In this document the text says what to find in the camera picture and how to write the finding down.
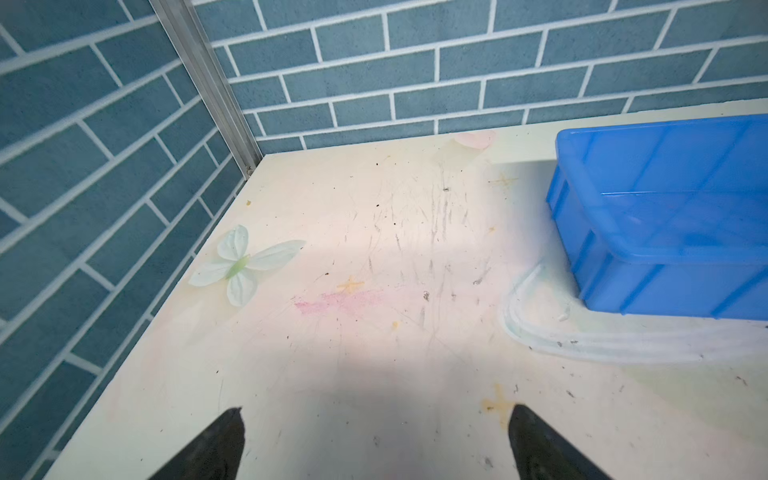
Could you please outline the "blue plastic bin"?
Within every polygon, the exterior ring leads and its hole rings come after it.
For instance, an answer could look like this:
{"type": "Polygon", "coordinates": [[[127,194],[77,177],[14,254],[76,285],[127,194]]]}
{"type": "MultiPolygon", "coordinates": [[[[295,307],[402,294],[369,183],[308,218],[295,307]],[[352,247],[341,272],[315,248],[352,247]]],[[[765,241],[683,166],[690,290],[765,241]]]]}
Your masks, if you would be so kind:
{"type": "Polygon", "coordinates": [[[767,119],[566,129],[546,197],[593,311],[767,317],[767,119]]]}

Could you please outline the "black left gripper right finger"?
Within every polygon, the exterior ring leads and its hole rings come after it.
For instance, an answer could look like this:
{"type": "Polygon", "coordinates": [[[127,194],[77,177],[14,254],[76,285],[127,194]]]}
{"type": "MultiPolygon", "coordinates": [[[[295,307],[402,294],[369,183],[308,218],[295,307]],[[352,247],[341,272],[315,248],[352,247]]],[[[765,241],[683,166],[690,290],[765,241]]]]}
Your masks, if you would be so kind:
{"type": "Polygon", "coordinates": [[[512,410],[508,437],[521,479],[610,479],[524,404],[512,410]]]}

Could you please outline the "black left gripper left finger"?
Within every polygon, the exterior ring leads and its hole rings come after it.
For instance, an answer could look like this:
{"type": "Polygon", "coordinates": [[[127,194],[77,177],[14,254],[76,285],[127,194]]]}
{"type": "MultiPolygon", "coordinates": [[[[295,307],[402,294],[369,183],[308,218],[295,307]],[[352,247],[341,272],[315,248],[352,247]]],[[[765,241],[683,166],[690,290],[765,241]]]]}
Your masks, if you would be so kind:
{"type": "Polygon", "coordinates": [[[235,479],[244,446],[245,425],[241,407],[229,408],[150,479],[235,479]]]}

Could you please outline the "aluminium corner post left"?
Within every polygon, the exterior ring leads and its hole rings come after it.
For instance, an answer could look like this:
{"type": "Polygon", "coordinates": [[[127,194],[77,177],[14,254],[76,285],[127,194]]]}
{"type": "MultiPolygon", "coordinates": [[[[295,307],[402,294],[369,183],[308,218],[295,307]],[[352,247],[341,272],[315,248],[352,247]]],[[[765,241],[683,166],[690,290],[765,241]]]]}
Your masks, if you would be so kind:
{"type": "Polygon", "coordinates": [[[263,155],[192,4],[183,0],[150,4],[240,171],[250,178],[263,155]]]}

